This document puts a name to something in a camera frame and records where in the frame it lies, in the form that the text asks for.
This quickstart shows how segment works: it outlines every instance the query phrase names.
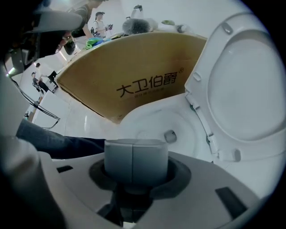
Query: toilet bowl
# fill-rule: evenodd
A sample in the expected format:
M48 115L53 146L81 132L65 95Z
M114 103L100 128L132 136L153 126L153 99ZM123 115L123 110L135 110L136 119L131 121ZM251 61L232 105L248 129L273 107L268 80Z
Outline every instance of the toilet bowl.
M286 75L253 14L236 14L214 30L185 91L130 112L120 124L124 137L164 140L171 130L177 140L168 144L169 151L232 168L229 172L248 186L251 174L243 170L251 165L257 176L273 173L277 181L285 164ZM277 161L279 168L265 170ZM267 188L250 187L259 196L275 186L261 182Z

